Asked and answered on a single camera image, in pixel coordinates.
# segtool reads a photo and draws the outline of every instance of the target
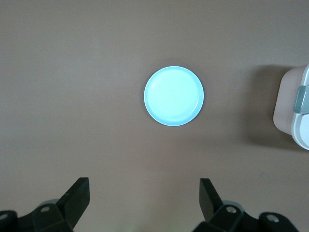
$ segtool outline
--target container lid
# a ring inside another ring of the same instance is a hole
[[[190,70],[170,66],[158,70],[146,84],[144,102],[159,123],[180,126],[193,120],[202,108],[203,86]]]
[[[297,144],[309,150],[309,65],[297,91],[291,131]]]

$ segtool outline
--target plastic food container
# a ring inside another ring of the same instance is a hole
[[[291,69],[283,76],[274,124],[309,150],[309,65]]]

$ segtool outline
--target blue plate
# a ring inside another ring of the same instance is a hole
[[[198,115],[204,102],[204,90],[193,72],[170,66],[160,69],[149,79],[144,101],[156,121],[167,126],[180,126]]]

